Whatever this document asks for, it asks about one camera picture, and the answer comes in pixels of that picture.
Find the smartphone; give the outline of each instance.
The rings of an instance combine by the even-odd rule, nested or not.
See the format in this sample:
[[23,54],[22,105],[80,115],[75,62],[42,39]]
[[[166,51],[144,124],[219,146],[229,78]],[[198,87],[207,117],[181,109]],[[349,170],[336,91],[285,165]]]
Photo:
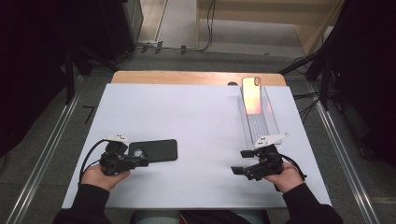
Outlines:
[[141,151],[149,162],[175,161],[177,159],[177,141],[175,139],[165,139],[147,142],[132,142],[129,145],[130,156],[136,151]]
[[262,112],[262,81],[259,77],[242,78],[242,97],[248,115]]

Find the black curtain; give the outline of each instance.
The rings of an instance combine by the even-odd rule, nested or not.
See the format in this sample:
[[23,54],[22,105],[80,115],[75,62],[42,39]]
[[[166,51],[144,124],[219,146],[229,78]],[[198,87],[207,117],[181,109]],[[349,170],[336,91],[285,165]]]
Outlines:
[[65,87],[55,32],[63,1],[0,1],[0,156],[27,134]]
[[332,51],[336,86],[370,128],[361,143],[396,166],[396,2],[352,2]]

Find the metal rail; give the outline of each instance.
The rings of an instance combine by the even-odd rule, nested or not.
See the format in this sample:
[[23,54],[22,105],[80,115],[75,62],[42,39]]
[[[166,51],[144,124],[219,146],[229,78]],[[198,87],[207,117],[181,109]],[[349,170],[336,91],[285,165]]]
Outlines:
[[7,224],[21,223],[30,205],[30,202],[35,196],[38,185],[40,184],[40,181],[43,178],[48,165],[50,164],[50,159],[52,158],[52,155],[55,152],[56,147],[58,146],[59,140],[64,133],[64,128],[66,127],[71,115],[73,114],[85,81],[86,80],[84,77],[78,77],[76,95],[72,99],[70,104],[64,107],[64,110],[62,111],[62,114],[59,117],[49,137],[49,140],[40,155],[40,158],[35,164],[35,168],[33,169],[32,173],[29,176],[29,179],[26,181],[25,185],[22,188],[20,196],[18,197],[18,200],[16,201],[14,208],[12,209],[11,214],[8,217],[8,220],[6,222]]
[[[318,91],[315,85],[308,82],[309,89],[311,91]],[[317,109],[326,131],[332,141],[332,146],[334,147],[335,153],[337,154],[338,160],[340,161],[341,167],[346,175],[346,180],[353,192],[355,200],[361,210],[361,214],[366,223],[369,224],[379,224],[380,221],[375,213],[373,205],[366,190],[358,177],[352,160],[349,158],[346,148],[338,134],[334,123],[332,122],[332,117],[328,111],[324,109],[320,102],[317,103]]]

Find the person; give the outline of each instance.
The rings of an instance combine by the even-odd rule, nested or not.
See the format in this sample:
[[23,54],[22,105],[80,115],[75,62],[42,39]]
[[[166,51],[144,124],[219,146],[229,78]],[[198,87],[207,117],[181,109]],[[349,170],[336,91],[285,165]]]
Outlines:
[[[59,211],[55,219],[53,219],[53,224],[111,223],[104,212],[110,191],[128,177],[130,173],[131,171],[125,171],[108,176],[102,173],[99,164],[88,168],[81,179],[73,205],[70,209]],[[290,219],[286,222],[287,224],[343,223],[343,219],[331,206],[318,202],[293,165],[284,162],[283,172],[280,175],[268,175],[264,179],[274,183],[283,193],[283,199],[290,213]],[[227,210],[173,212],[174,214],[181,214],[181,218],[177,220],[177,223],[209,223],[208,221],[211,221],[210,223],[250,223],[243,214],[240,215]],[[145,220],[142,218],[144,216],[139,218],[139,212],[135,214],[136,216],[132,218],[131,223],[145,223],[145,221],[146,223],[153,223],[152,220],[155,219],[162,221],[167,219],[167,217],[151,217]]]

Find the person's left hand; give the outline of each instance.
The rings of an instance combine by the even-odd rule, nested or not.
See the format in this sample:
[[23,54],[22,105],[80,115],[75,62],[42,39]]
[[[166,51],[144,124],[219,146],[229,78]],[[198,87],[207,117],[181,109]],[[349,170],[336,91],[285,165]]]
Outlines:
[[88,168],[81,179],[81,184],[89,184],[110,191],[123,179],[131,174],[131,171],[124,171],[116,175],[105,175],[100,164]]

